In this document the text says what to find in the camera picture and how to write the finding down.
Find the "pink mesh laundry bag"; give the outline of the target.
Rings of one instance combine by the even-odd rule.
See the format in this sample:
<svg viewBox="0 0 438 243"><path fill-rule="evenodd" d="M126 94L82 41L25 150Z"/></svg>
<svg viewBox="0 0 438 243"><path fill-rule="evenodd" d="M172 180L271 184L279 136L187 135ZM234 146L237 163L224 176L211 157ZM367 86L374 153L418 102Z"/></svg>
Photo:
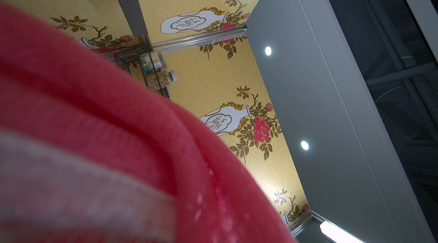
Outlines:
<svg viewBox="0 0 438 243"><path fill-rule="evenodd" d="M292 243L202 122L1 4L3 243Z"/></svg>

